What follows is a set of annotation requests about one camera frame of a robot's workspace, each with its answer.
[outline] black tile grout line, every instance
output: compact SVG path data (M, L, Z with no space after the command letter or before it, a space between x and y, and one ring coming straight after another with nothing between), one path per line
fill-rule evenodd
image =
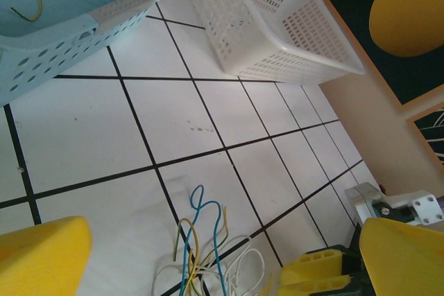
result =
M316 110L316 108L314 107L314 105L313 105L313 103L311 102L310 97L308 96L308 94L307 94L307 92L305 91L304 87L303 87L303 86L300 86L300 87L302 88L302 91L304 92L305 96L308 98L308 101L310 102L311 106L313 107L315 113L318 115L319 120L322 122L323 120L322 120L321 116L319 115L318 110ZM334 142L334 140L333 140L333 138L332 138L332 135L330 134L330 132L328 132L327 126L324 125L324 128L325 128L325 131L327 131L328 136L330 137L330 139L333 141L333 144L334 144L334 146L336 147L336 149L338 150L338 152L339 152L340 156L342 157L342 160L344 161L345 165L348 166L347 161L344 159L344 156L342 155L342 153L341 153L341 151L339 150L338 146L337 146L336 143ZM328 175L327 175L327 173L325 172L325 170L324 170L324 173L325 173L325 176L327 177L327 179L329 180L330 178L328 177ZM333 188L333 191L335 192L336 196L338 197L339 202L341 203L342 207L344 208L345 213L347 214L348 218L350 219L352 225L355 225L355 222L353 221L353 218L352 218L352 217L350 216L350 214L348 213L348 210L346 209L344 203L343 203L342 200L341 200L341 197L339 196L338 192L337 192L336 189L334 188L333 184L332 184L332 188Z
M149 19L159 20L159 21L166 21L166 22L169 22L169 23L172 23L172 24L180 24L181 26L197 28L197 29L201 29L203 31L205 30L205 27L196 26L195 24L187 24L185 22L180 22L180 21L175 21L175 20L170 20L170 19L163 19L161 17L154 17L152 15L145 15L145 17L148 17Z
M298 121L296 120L296 117L295 117L293 111L291 111L290 106L288 105L287 101L285 100L284 96L282 95L282 92L280 91L278 85L275 84L275 86L276 86L277 90L279 91L279 94L281 95L281 97L284 99L285 104L286 104L287 107L289 108L289 111L290 111L291 115L293 116L293 118L295 119L295 121L298 122ZM300 87L301 87L302 90L304 91L304 94L305 94L305 96L307 97L308 101L310 102L311 107L314 109L315 113L318 115L319 120L322 122L322 118L319 116L319 114L318 114L318 112L316 111L316 108L314 107L313 103L311 103L310 98L308 97L307 93L305 93L304 88L302 87L302 85L301 85ZM308 146L310 147L310 150L313 152L313 155L314 155L314 157L316 158L316 161L318 161L318 164L321 166L321 169L322 169L322 171L324 172L326 178L327 178L328 180L330 180L330 177L329 177L328 174L325 172L325 169L324 169L324 167L323 167L321 161L319 160L318 155L316 155L316 153L315 153L313 147L311 146L310 141L307 139L307 136L305 135L304 131L302 131L302 135L304 136L305 141L307 142ZM336 194L336 196L337 196L339 202L341 203L342 207L344 208L345 213L347 214L348 218L350 219L350 221L352 222L352 224L355 225L355 223L353 222L352 217L351 217L350 214L348 213L347 209L345 209L345 206L344 206L344 204L342 203L342 200L341 200L341 198L339 197L339 194L336 192L336 189L334 188L333 184L332 184L332 188L333 188L333 191L334 191L334 193Z
M319 189L316 189L314 192L310 193L307 197L303 198L300 202L297 202L296 204L294 204L292 207L288 208L286 211L284 211L283 213L281 213L279 216L275 217L273 220L271 220L270 222L266 223L264 226L260 227L258 230L256 230L255 232L253 232L250 237L252 239L254 239L255 237L259 236L262 232L265 232L269 227L271 227L272 225L276 224L277 222L279 222L280 220L282 220L285 216L289 215L292 211L294 211L296 208L298 208L299 206L301 206L302 204L306 203L306 201L312 199L316 194L318 194L319 192L321 192L322 190L326 189L332 182L338 180L340 177L342 177L343 175L345 175L347 172L351 171L355 166L357 166L358 164L360 164L362 162L359 161L355 164L353 164L350 168L348 168L347 170L345 170L344 172L342 172L341 174L337 175L332 181L327 182L326 184L322 185ZM224 260L224 258L226 258L227 256L229 256L230 254L232 254L234 251L238 250L240 247L244 246L247 243L247 239L245 238L244 240L238 242L236 245L233 245L230 249L226 250L225 252L223 252L220 255L220 259Z
M138 115L136 113L136 110L134 108L133 102L131 101L130 94L128 93L128 90L126 89L125 82L123 81L123 79L121 77L119 67L117 66L116 60L115 60L114 55L112 54L111 48L109 46L107 46L107 50L108 50L108 53L110 54L111 61L112 61L112 64L114 65L114 68L116 70L117 76L120 78L120 83L121 83L123 92L124 92L125 97L126 97L126 99L128 101L128 105L129 105L129 107L131 109L131 113L133 114L133 117L134 117L135 123L137 125L137 128L139 129L140 135L141 135L142 140L144 142L144 145L146 147L146 151L147 151L147 153L148 153L148 155L149 155L149 157L151 159L151 162L153 163L153 169L154 169L154 171L155 171L155 173L157 175L157 178L159 179L159 183L160 183L160 186L162 187L162 190L164 192L166 201L168 202L168 206L169 206L169 208L171 210L171 213L173 214L173 217L174 217L174 220L175 220L176 224L178 224L179 223L179 217L177 215L176 209L174 208L173 201L171 200L171 197L170 197L170 195L168 193L167 187L165 186L164 180L163 180L162 176L160 175L159 168L157 167L157 165L155 163L155 158L154 158L153 152L152 152L152 150L151 150L151 148L150 148L150 146L148 144L148 139L146 138L145 132L144 132L144 130L142 128L142 125L140 123L139 117L138 117ZM184 237L185 233L183 232L182 228L180 228L180 229L181 229L182 237Z
M33 216L34 225L39 225L42 223L42 219L40 218L39 209L34 198L33 185L31 184L28 168L26 167L25 156L23 155L19 134L15 127L14 116L12 115L12 110L9 104L3 106L3 110L5 112L6 120L8 122L9 132L12 139L12 144L14 146L15 156L17 157L17 163L19 164L19 168L22 174L23 185L26 192L26 200L29 203L29 208Z
M73 74L59 74L55 79L80 79L80 80L120 80L118 76L86 76ZM233 79L222 78L170 78L170 77L155 77L155 76L122 76L123 80L152 80L152 81L210 81L210 82L260 82L260 83L275 83L270 80L242 80L233 77Z
M20 198L15 198L15 199L11 199L11 200L6 200L3 202L0 202L0 209L10 207L10 206L15 206L16 204L23 204L25 202L28 202L28 197L20 197Z
M73 190L76 190L76 189L81 189L83 187L88 187L88 186L95 185L95 184L100 184L100 183L103 183L103 182L109 182L110 180L116 180L116 179L123 178L123 177L129 176L129 175L135 175L137 173L143 173L145 171L153 170L156 167L157 168L163 168L165 166L170 166L170 165L173 165L173 164L189 161L191 159L198 159L199 157L204 157L204 156L207 156L207 155L212 155L212 154L216 154L216 153L222 153L222 152L224 152L226 150L231 150L231 149L234 149L234 148L239 148L239 147L251 145L251 144L254 144L254 143L258 143L258 142L261 142L261 141L266 141L266 140L277 138L277 137L283 137L283 136L288 135L288 134L297 133L297 132L300 132L302 130L307 130L309 128L315 128L315 127L322 126L322 125L323 125L323 123L316 124L316 125L311 125L311 126L308 126L306 128L298 128L296 130L292 130L292 131L288 131L288 132L283 132L283 133L279 133L279 134L273 134L273 135L271 135L269 137L263 137L263 138L259 138L259 139L254 139L254 140L246 141L246 142L243 142L243 143L236 143L235 145L227 146L225 148L217 148L217 149L214 149L214 150L208 150L207 152L198 153L198 154L195 154L195 155L189 155L189 156L186 156L186 157L180 157L178 159L172 159L172 160L166 161L166 162L160 162L160 163L158 163L156 165L144 166L144 167L141 167L141 168L136 168L136 169L131 169L131 170L128 170L128 171L124 171L122 173L115 173L115 174L112 174L112 175L107 175L107 176L103 176L103 177L99 177L99 178L94 178L93 180L88 180L88 181L85 181L85 182L75 183L75 184L71 184L71 185L67 185L67 186L62 186L62 187L59 187L59 188L56 188L56 189L35 193L33 195L33 197L35 199L42 199L42 198L46 198L46 197L49 197L49 196L52 196L52 195L57 195L57 194L60 194L60 193L69 192L69 191L73 191ZM17 201L16 202L16 200L18 200L18 199L12 199L12 200L7 200L5 202L0 202L0 209L1 208L6 208L6 207L9 207L9 206L14 206L15 204L22 203L21 201Z
M272 225L274 225L276 222L278 222L279 220L281 220L282 218L284 218L285 216L287 216L288 214L290 214L293 210L295 210L296 208L298 208L300 205L302 205L304 202L312 199L316 194L318 194L319 192L321 192L323 189L327 188L329 185L331 185L333 182L337 181L340 177L344 176L347 172L351 171L355 166L357 166L358 164L360 164L363 160L361 159L360 161L358 161L357 163L353 164L350 168L347 168L345 171L343 171L342 173L340 173L339 175L337 175L335 178L332 178L332 180L328 181L326 184L322 185L319 189L315 190L314 192L312 192L311 194L309 194L307 197L303 198L300 202L298 202L297 204L295 204L294 206L290 207L289 209L287 209L284 213L280 214L278 217L274 218L272 221L270 221L269 223L267 223L264 226L264 229L268 229L269 227L271 227Z
M253 108L255 109L256 114L257 114L257 116L259 117L259 120L260 120L261 123L262 123L262 126L264 126L265 132L266 132L267 135L269 136L270 133L268 132L268 129L266 128L265 123L264 123L264 121L262 120L262 117L260 116L259 112L257 111L256 106L255 106L255 104L253 103L253 100L252 100L251 97L250 97L250 94L248 93L247 89L245 88L245 85L244 85L242 82L241 82L241 85L242 85L242 87L243 87L243 89L244 89L244 91L245 91L245 94L246 94L247 97L248 97L248 100L250 100L251 105L252 105ZM296 125L299 127L299 123L296 121L296 118L295 118L294 120L295 120L295 122L296 122ZM294 187L296 188L296 191L299 193L299 196L300 196L301 199L302 199L302 198L303 198L302 193L299 191L298 185L296 184L296 182L295 182L293 176L291 175L290 170L288 169L287 164L285 163L284 159L282 158L282 156L281 156L281 154L280 154L280 152L279 152L279 150L278 150L278 147L275 145L275 142L273 141L273 139L271 139L271 143L273 144L273 147L275 148L276 153L277 153L277 155L278 155L279 158L280 158L280 161L281 161L282 164L284 165L285 171L287 172L288 176L290 177L291 182L293 183ZM324 235L323 235L321 229L320 229L319 226L318 226L318 223L317 223L316 220L314 219L313 215L311 214L310 209L308 208L308 206L307 206L307 204L306 204L305 202L304 202L304 205L305 205L305 208L306 208L307 211L308 211L308 214L310 215L311 219L313 220L313 223L314 223L315 227L317 228L319 234L321 235L321 238L323 239L325 246L328 246L327 241L325 240L325 237L324 237Z
M164 15L163 15L162 10L160 9L159 5L156 4L156 6L157 6L157 9L159 10L160 15L162 16L162 18L164 18ZM168 22L164 21L164 23L165 23L166 29L168 30L168 32L169 32L169 34L170 34L170 36L171 36L171 39L173 40L174 45L175 45L176 48L177 48L177 51L178 51L178 53L179 53L179 56L180 56L180 58L181 58L182 61L183 61L183 64L184 64L184 66L185 66L185 69L187 70L187 72L188 72L190 78L193 78L193 75L191 74L191 71L189 70L189 67L188 67L187 63L185 62L185 59L184 59L184 57L183 57L183 55L182 55L182 52L180 52L179 46L178 46L176 40L174 39L173 33L171 32L171 29L170 29L169 26L168 26ZM203 107L205 108L205 111L207 112L208 118L210 119L210 121L211 121L211 123L212 123L212 125L213 125L214 131L216 132L217 136L219 137L219 140L221 141L222 146L225 148L225 153L226 153L228 159L230 160L230 163L231 163L231 165L232 165L232 167L233 167L233 170L234 170L234 172L236 173L236 176L237 176L239 182L241 183L242 189L244 190L244 192L245 192L245 194L246 194L246 197L247 197L248 201L250 202L251 208L253 209L253 211L254 211L254 213L255 213L255 215L256 215L256 218L258 219L260 225L263 226L264 224L263 224L263 222L262 222L262 220L261 220L261 218L260 218L260 216L259 216L259 214L258 214L258 212L257 212L257 209L256 209L256 207L255 207L253 201L251 200L250 194L248 193L247 188L245 187L244 181L242 180L242 178L241 178L241 176L240 176L240 174L239 174L239 171L237 170L236 166L234 165L234 161L233 161L233 159L231 158L231 155L230 155L229 151L226 149L226 146L225 146L225 143L223 142L223 139L222 139L221 133L219 132L219 130L218 130L217 126L216 126L216 123L214 122L214 119L213 119L213 117L212 117L212 115L211 115L211 113L210 113L210 110L208 109L208 106L207 106L207 104L205 103L205 100L203 99L202 94L200 93L200 90L199 90L199 88L198 88L198 86L197 86L196 81L193 81L193 85L194 85L194 87L196 88L196 92L197 92L197 94L199 95L199 98L200 98L200 100L202 101ZM282 262L281 262L281 260L280 260L280 258L279 258L279 256L278 256L278 253L276 252L276 249L274 248L274 245L272 244L272 242L271 242L271 240L269 239L269 237L267 237L267 239L268 239L268 241L269 241L269 243L270 243L271 248L273 249L273 252L274 252L274 254L275 254L275 256L276 256L277 261L279 262L280 266L282 267Z

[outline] tangled wires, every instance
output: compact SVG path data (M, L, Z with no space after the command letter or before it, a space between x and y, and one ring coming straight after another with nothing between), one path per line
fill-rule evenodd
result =
M194 196L196 193L200 190L200 195L198 199L198 204L194 204ZM182 258L182 265L168 265L163 267L155 276L153 286L152 286L152 295L154 296L155 291L155 282L157 280L157 277L161 272L163 272L166 269L176 269L182 274L182 281L180 283L180 296L183 296L186 292L189 293L191 296L194 292L198 296L202 296L202 290L203 290L203 284L204 280L208 276L216 277L221 285L222 292L224 296L245 296L248 293L251 293L260 285L262 279L264 278L265 274L265 262L264 258L262 257L262 254L254 248L250 248L251 246L251 237L247 235L241 235L236 236L229 241L228 235L228 221L227 221L227 209L226 207L222 207L219 202L215 200L210 200L205 203L203 203L203 194L204 194L204 187L203 185L197 186L194 191L192 192L189 202L191 207L196 211L193 221L190 221L187 218L183 218L179 221L178 224L178 232L176 236L176 242L173 249L173 260L176 261L177 259L177 249L178 249L178 241L179 241L179 235L180 235L180 228L183 223L187 223L189 225L189 231L187 233L187 237L185 239L185 251ZM218 217L216 219L216 222L214 224L214 230L213 230L213 239L212 239L212 250L205 256L205 258L200 261L200 244L198 239L198 234L195 228L195 224L198 220L198 217L200 215L200 211L209 206L209 205L215 205L218 209ZM221 222L221 219L223 217L223 228L220 232L218 232L219 229L219 223ZM222 241L218 244L217 243L217 236L221 232L225 232L225 236L223 237ZM186 249L189 247L189 241L191 238L191 235L193 235L194 242L196 244L196 249L193 250L190 248L189 254L187 253ZM239 242L242 240L246 241L246 246L242 250L242 252L230 263L226 264L225 262L222 262L222 260L219 257L219 253L226 248L229 244L235 244L235 241ZM262 264L262 273L260 278L258 279L257 283L252 286L249 290L245 291L242 294L239 294L239 286L241 281L241 264L244 260L244 258L247 255L255 254L258 256L258 258L261 261ZM199 277L200 279L200 288L198 288L195 284L195 279ZM268 282L267 287L260 292L258 295L268 294L271 287L271 279Z

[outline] white wire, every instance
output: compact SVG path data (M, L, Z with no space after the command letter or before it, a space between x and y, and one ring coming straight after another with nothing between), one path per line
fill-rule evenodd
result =
M245 248L242 250L242 252L236 256L236 258L230 263L230 265L227 265L225 262L223 262L223 260L221 261L222 266L225 268L225 272L223 273L223 280L226 284L226 286L228 287L228 295L229 296L238 296L238 286L239 286L239 280L240 280L240 274L241 274L241 263L243 261L243 259L245 258L245 256L248 253L254 252L258 255L258 257L261 260L261 264L262 264L262 273L261 273L261 277L259 278L259 280L256 282L256 284L250 288L249 290L247 290L246 292L244 292L241 296L246 296L248 293L251 293L254 289L256 289L258 287L258 285L260 285L260 283L262 282L262 279L264 278L265 275L265 262L264 262L264 257L262 256L261 252L257 249L250 249L251 246L251 241L252 238L249 237L248 235L239 235L236 237L231 238L229 241L226 241L224 244L222 244L221 247L218 247L218 250L220 253L222 253L222 250L227 247L229 244L233 243L235 240L238 239L247 239L247 243ZM202 275L201 279L200 279L200 290L203 290L203 283L204 283L204 276L214 276L217 278L217 281L219 280L219 273L217 271L213 271L211 270L210 266L212 265L212 263L214 262L214 260L216 260L216 256L213 253L208 260L208 264L201 266L198 265L196 266L196 274ZM233 269L233 267L236 266L236 270L230 274L230 271ZM153 285L151 286L151 294L152 296L155 296L155 284L157 281L157 278L159 277L160 273L162 273L164 270L166 270L167 268L174 268L176 269L180 274L182 273L182 265L167 265L165 267L163 267L159 272L157 272L157 274L154 276L154 280L153 280Z

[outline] basket handle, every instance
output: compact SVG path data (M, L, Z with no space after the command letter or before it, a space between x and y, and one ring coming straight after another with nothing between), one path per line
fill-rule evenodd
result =
M113 29L150 8L156 0L116 0L89 12L98 23L95 35Z

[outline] beige wall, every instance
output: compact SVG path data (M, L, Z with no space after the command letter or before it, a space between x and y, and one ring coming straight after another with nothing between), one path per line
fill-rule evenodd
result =
M406 122L444 101L444 92L400 111L372 73L350 74L321 88L373 176L389 194L424 189L444 195L444 173Z

